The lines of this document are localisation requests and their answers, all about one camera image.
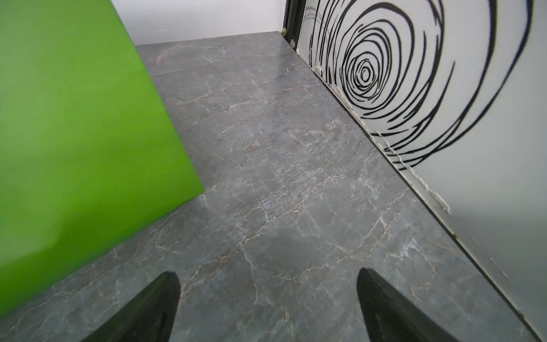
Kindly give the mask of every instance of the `green box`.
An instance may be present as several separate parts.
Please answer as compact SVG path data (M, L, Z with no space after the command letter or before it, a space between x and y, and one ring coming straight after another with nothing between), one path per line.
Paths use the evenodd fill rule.
M0 315L203 192L109 0L0 1Z

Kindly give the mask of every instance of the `black spiral drawing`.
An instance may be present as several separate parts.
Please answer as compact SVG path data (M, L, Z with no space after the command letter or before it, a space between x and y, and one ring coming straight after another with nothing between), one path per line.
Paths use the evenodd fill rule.
M446 22L442 0L309 0L317 3L306 8L303 19L312 26L309 46L299 49L309 49L310 67L318 67L325 82L340 89L355 115L382 121L382 131L371 134L389 137L386 155L397 156L394 163L405 170L454 144L491 107L530 31L533 0L515 1L526 13L512 19L519 25L499 22L497 0L475 0L477 8L464 9L489 14L478 24L484 29L476 32L488 35L480 47L485 58L476 61L481 69L467 84L451 84L468 61L454 59L446 49L471 48L458 40L457 30L477 23ZM498 36L500 27L507 27L501 25L517 27L512 42ZM496 49L500 44L503 49Z

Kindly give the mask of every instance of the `gray marble floor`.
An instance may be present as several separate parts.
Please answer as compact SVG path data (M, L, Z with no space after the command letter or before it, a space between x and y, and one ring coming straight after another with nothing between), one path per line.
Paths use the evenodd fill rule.
M206 187L0 321L78 341L165 270L171 341L367 341L374 268L464 341L524 326L278 33L138 47Z

